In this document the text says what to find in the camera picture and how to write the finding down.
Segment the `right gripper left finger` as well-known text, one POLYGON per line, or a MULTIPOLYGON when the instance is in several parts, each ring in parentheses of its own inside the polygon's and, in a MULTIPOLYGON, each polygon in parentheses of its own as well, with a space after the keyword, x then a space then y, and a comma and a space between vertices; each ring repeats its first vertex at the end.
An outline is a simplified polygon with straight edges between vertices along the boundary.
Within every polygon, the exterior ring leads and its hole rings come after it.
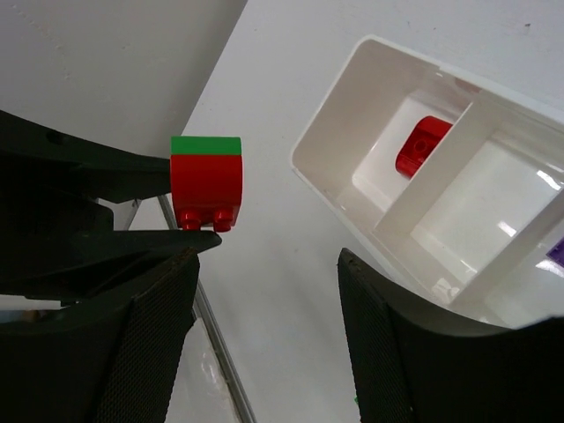
POLYGON ((1 326, 3 422, 163 422, 199 260, 170 257, 39 322, 1 326))

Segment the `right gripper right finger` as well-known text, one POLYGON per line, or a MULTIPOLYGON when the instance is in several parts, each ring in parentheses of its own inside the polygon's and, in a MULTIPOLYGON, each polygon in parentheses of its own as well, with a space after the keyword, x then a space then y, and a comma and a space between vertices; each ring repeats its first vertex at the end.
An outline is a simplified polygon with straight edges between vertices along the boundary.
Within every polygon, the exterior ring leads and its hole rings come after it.
POLYGON ((351 250, 338 289, 364 422, 560 422, 563 321, 508 329, 441 308, 351 250))

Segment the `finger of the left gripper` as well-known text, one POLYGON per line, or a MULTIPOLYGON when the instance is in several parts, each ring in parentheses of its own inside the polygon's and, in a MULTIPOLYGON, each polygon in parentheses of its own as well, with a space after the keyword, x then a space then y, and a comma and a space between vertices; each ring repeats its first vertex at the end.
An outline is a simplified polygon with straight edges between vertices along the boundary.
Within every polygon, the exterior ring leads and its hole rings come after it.
POLYGON ((116 231, 104 206, 1 208, 1 285, 68 286, 80 273, 130 263, 148 253, 201 253, 220 244, 211 231, 116 231))
POLYGON ((168 159, 139 155, 1 113, 1 179, 119 204, 171 191, 168 159))

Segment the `red green watermelon lego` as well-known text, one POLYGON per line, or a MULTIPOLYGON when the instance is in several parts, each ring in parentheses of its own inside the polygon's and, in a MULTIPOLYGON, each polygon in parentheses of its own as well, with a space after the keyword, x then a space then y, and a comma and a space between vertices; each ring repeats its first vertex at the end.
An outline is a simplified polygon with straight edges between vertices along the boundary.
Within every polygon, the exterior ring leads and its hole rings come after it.
POLYGON ((241 208, 243 159, 239 137, 171 138, 171 195, 176 223, 187 231, 228 232, 241 208))

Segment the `purple lego plate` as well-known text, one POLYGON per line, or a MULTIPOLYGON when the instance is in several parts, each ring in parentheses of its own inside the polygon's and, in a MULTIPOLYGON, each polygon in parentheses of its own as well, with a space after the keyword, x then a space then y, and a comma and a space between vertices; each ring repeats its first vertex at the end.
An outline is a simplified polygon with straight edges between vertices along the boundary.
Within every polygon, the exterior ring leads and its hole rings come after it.
POLYGON ((564 239, 560 239, 547 253, 546 256, 558 264, 560 267, 564 267, 564 239))

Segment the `red lego brick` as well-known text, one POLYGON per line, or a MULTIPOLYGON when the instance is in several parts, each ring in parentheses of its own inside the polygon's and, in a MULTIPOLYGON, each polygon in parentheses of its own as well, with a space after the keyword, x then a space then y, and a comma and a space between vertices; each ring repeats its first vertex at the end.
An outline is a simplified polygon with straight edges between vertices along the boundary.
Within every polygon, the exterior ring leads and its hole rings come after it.
POLYGON ((413 178, 452 126, 452 123, 431 115, 418 121, 397 154, 396 170, 408 179, 413 178))

